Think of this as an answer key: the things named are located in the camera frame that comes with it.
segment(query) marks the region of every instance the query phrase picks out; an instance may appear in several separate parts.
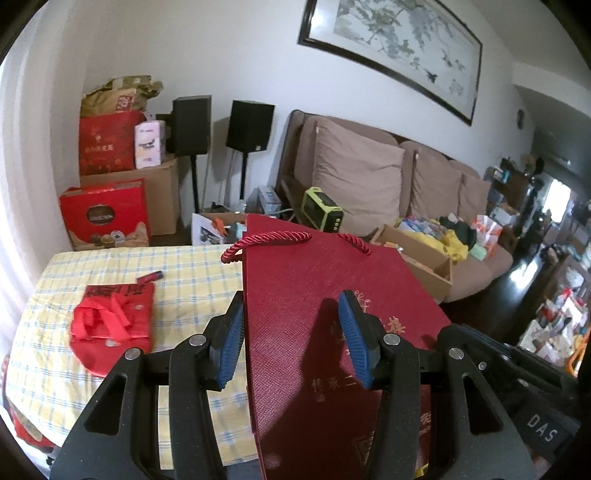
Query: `sofa cushion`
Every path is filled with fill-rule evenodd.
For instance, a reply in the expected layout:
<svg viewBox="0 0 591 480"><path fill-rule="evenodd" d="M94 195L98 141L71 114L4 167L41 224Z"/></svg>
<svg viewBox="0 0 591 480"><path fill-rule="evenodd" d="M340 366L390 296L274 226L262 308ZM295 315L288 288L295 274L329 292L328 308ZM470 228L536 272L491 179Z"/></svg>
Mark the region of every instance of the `sofa cushion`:
<svg viewBox="0 0 591 480"><path fill-rule="evenodd" d="M449 164L455 168L456 170L461 171L462 173L465 173L468 176L471 177L476 177L477 179L480 178L480 175L478 175L478 172L476 170L474 170L474 168L466 165L465 163L462 163L461 161L457 161L457 160L450 160Z"/></svg>
<svg viewBox="0 0 591 480"><path fill-rule="evenodd" d="M432 155L442 163L447 163L447 158L437 150L426 145L406 140L400 144L404 149L404 159L402 160L402 189L400 191L400 217L405 218L410 210L410 197L413 189L413 168L417 154Z"/></svg>
<svg viewBox="0 0 591 480"><path fill-rule="evenodd" d="M366 236L398 217L404 151L317 120L312 185L344 210L341 231Z"/></svg>
<svg viewBox="0 0 591 480"><path fill-rule="evenodd" d="M312 175L314 170L314 150L316 149L316 126L318 119L328 119L336 123L340 127L346 128L358 135L370 138L376 142L384 143L386 145L398 146L398 142L394 136L379 128L370 127L369 125L358 124L342 118L311 116L302 126L300 134L300 144L297 150L297 156L294 164L294 177L305 188L312 186Z"/></svg>
<svg viewBox="0 0 591 480"><path fill-rule="evenodd" d="M453 285L444 301L461 300L487 288L492 282L492 275L484 262L468 255L466 261L458 262L453 267Z"/></svg>
<svg viewBox="0 0 591 480"><path fill-rule="evenodd" d="M476 215L484 215L490 189L491 183L489 181L462 173L460 203L457 208L458 217L471 225Z"/></svg>
<svg viewBox="0 0 591 480"><path fill-rule="evenodd" d="M457 213L462 173L429 150L416 151L414 155L409 213L438 219Z"/></svg>
<svg viewBox="0 0 591 480"><path fill-rule="evenodd" d="M483 262L491 272L492 278L498 278L509 271L513 265L513 257L500 245L497 245L494 253L485 258Z"/></svg>

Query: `checkered bedsheet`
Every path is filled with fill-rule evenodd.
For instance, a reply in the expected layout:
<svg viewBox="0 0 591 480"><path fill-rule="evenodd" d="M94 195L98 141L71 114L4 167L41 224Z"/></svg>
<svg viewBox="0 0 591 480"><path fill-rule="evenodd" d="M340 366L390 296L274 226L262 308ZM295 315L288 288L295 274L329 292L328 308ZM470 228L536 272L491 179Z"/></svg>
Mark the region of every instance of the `checkered bedsheet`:
<svg viewBox="0 0 591 480"><path fill-rule="evenodd" d="M22 315L12 346L6 392L48 439L62 445L102 379L91 377L69 348L72 311L89 284L134 283L157 270L153 309L154 351L175 347L226 311L242 289L240 264L224 265L224 246L118 248L56 255ZM225 465L256 458L242 349L234 379L209 392L213 427ZM158 396L162 469L173 467L168 387Z"/></svg>

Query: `black speaker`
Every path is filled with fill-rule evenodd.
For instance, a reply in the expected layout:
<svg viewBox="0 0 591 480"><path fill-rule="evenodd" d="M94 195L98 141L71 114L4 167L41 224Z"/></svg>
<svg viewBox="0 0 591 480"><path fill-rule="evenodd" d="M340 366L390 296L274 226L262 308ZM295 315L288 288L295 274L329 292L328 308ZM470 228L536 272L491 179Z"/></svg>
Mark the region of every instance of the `black speaker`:
<svg viewBox="0 0 591 480"><path fill-rule="evenodd" d="M275 105L234 100L226 146L242 153L266 150Z"/></svg>
<svg viewBox="0 0 591 480"><path fill-rule="evenodd" d="M174 153L173 113L157 113L156 120L162 120L166 123L166 153Z"/></svg>
<svg viewBox="0 0 591 480"><path fill-rule="evenodd" d="M212 121L212 96L181 97L173 101L174 152L178 157L206 155Z"/></svg>

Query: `ceiling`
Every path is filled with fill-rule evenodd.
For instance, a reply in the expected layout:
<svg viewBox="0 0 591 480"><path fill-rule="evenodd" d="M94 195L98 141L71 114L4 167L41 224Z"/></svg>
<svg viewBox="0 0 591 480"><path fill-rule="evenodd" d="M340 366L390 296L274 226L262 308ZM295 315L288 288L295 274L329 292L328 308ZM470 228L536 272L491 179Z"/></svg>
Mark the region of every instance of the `ceiling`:
<svg viewBox="0 0 591 480"><path fill-rule="evenodd" d="M591 70L540 0L472 0L516 62L565 77L591 95ZM559 100L518 87L536 129L534 151L591 178L591 118Z"/></svg>
<svg viewBox="0 0 591 480"><path fill-rule="evenodd" d="M534 151L578 175L591 175L591 118L543 93L517 88L536 124Z"/></svg>
<svg viewBox="0 0 591 480"><path fill-rule="evenodd" d="M557 73L591 90L591 70L540 0L472 0L515 61Z"/></svg>

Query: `picture frame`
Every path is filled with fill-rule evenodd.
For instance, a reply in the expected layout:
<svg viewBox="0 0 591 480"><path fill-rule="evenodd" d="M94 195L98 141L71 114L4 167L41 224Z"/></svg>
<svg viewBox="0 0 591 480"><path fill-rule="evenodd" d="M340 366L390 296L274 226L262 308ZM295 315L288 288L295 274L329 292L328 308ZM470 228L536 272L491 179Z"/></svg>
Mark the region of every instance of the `picture frame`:
<svg viewBox="0 0 591 480"><path fill-rule="evenodd" d="M439 0L308 0L298 43L383 73L472 125L482 42Z"/></svg>

